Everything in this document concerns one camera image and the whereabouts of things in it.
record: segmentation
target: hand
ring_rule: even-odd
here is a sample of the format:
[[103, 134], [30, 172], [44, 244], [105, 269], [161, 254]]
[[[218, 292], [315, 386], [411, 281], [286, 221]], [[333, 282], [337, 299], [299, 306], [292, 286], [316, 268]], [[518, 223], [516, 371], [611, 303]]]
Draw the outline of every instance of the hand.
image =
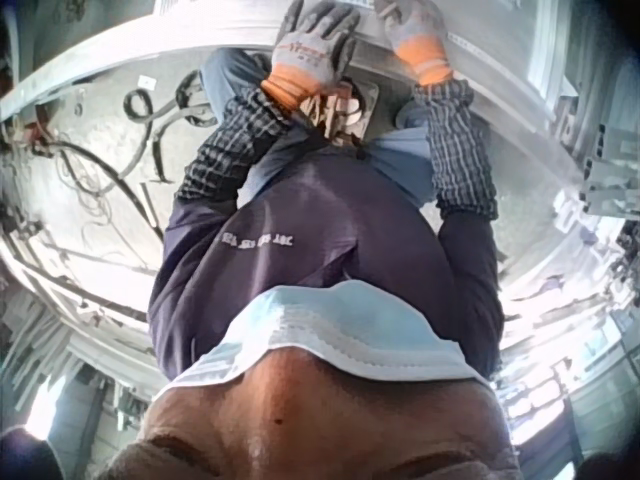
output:
[[431, 0], [375, 0], [375, 8], [396, 55], [411, 65], [420, 85], [453, 78], [444, 49], [442, 12]]
[[324, 1], [298, 26], [303, 3], [295, 0], [289, 8], [273, 52], [271, 75], [262, 82], [262, 89], [289, 111], [342, 78], [360, 21], [353, 8]]

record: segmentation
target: man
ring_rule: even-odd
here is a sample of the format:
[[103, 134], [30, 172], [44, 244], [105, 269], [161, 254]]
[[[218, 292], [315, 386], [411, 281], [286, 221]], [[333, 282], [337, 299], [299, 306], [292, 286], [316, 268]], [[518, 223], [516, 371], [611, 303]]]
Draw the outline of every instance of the man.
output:
[[[358, 14], [301, 9], [270, 74], [238, 50], [203, 67], [220, 125], [186, 169], [149, 308], [172, 383], [100, 478], [520, 478], [486, 381], [496, 192], [441, 16], [376, 2], [418, 85], [360, 161], [297, 113], [345, 71]], [[419, 212], [434, 194], [438, 236]]]

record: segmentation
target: blue surgical mask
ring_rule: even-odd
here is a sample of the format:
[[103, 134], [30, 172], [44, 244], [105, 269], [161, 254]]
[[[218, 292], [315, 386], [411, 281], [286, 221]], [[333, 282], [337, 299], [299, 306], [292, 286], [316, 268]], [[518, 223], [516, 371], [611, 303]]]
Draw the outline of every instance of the blue surgical mask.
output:
[[456, 342], [399, 298], [365, 282], [332, 288], [275, 287], [256, 297], [222, 342], [167, 385], [230, 382], [267, 352], [297, 347], [345, 373], [382, 382], [486, 380], [465, 363]]

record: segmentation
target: plaid shirt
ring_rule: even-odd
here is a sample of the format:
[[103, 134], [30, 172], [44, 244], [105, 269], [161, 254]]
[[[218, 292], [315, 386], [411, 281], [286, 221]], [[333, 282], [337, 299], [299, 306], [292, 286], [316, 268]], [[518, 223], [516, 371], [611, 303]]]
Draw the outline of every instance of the plaid shirt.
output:
[[[416, 101], [428, 112], [427, 141], [442, 217], [469, 212], [498, 218], [496, 189], [479, 132], [471, 124], [473, 90], [466, 81], [416, 86]], [[185, 170], [177, 198], [236, 200], [249, 169], [291, 126], [291, 120], [260, 89], [229, 102], [225, 121], [200, 147]]]

